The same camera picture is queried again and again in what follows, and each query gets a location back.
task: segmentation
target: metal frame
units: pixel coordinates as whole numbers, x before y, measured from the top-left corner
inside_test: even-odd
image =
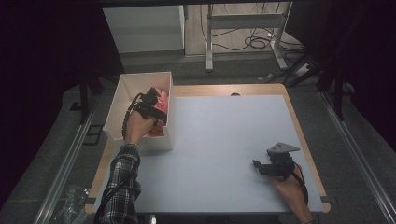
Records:
[[[282,13],[254,15],[212,15],[211,5],[207,5],[207,41],[206,41],[206,71],[213,71],[212,30],[217,29],[248,29],[248,28],[278,28],[271,49],[276,56],[281,70],[288,69],[279,50],[280,39],[288,20],[291,2]]]

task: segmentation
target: desk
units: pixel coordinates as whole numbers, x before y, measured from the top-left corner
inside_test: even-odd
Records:
[[[209,86],[175,86],[176,96],[211,96],[211,95],[223,95],[228,96],[233,92],[238,92],[241,95],[281,95],[283,96],[286,106],[289,110],[292,123],[294,125],[295,131],[297,132],[298,139],[301,143],[302,150],[304,152],[305,158],[308,162],[310,171],[314,177],[316,187],[319,192],[319,196],[326,196],[325,190],[321,184],[320,178],[318,176],[318,171],[316,169],[315,163],[312,160],[311,154],[307,143],[305,142],[304,135],[301,131],[301,127],[294,113],[293,107],[290,102],[290,98],[286,92],[283,85],[280,84],[247,84],[247,85],[209,85]],[[105,174],[107,167],[110,163],[111,156],[113,154],[114,147],[111,142],[108,141],[100,161],[95,179],[92,183],[91,192],[89,197],[96,198],[100,192],[100,188],[105,180]],[[86,211],[91,212],[93,206],[93,200],[91,204],[86,205]],[[328,203],[324,204],[324,212],[330,211],[330,205]]]

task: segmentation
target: metal rail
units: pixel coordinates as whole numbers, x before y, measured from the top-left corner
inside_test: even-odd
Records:
[[[58,170],[57,175],[55,176],[52,185],[49,188],[49,192],[47,193],[44,202],[41,204],[40,209],[38,210],[37,216],[35,217],[34,223],[49,223],[50,218],[52,216],[53,210],[61,196],[62,190],[64,189],[64,184],[66,183],[67,178],[69,177],[70,171],[73,168],[73,164],[76,160],[76,157],[81,148],[81,144],[84,140],[85,134],[90,127],[92,122],[93,115],[95,113],[95,108],[99,101],[99,96],[93,96],[91,101],[91,110],[87,117],[87,120],[84,124],[81,124],[78,128],[78,132],[73,140],[72,145],[70,146],[64,161],[61,164],[61,167]]]
[[[378,203],[379,208],[382,210],[386,220],[388,223],[396,223],[396,209],[392,199],[388,196],[381,182],[379,182],[379,180],[376,178],[373,170],[361,153],[361,149],[350,133],[347,125],[335,114],[332,106],[332,100],[330,99],[329,95],[323,92],[320,92],[319,95],[325,102],[332,120],[334,121],[340,134],[343,136],[353,160],[358,166],[358,169],[361,171],[364,181],[366,182],[370,191],[373,193],[373,196],[375,197],[375,200]]]

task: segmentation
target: wall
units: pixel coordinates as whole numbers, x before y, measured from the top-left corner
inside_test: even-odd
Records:
[[[184,49],[183,7],[104,8],[119,53]]]

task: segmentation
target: flannel shirt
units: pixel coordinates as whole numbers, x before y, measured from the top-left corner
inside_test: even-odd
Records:
[[[138,219],[134,210],[134,202],[141,192],[140,184],[136,181],[137,168],[140,164],[139,147],[136,144],[125,144],[120,148],[119,154],[110,165],[110,178],[102,200],[128,175],[130,181],[122,186],[106,204],[101,223],[132,223],[137,224]]]

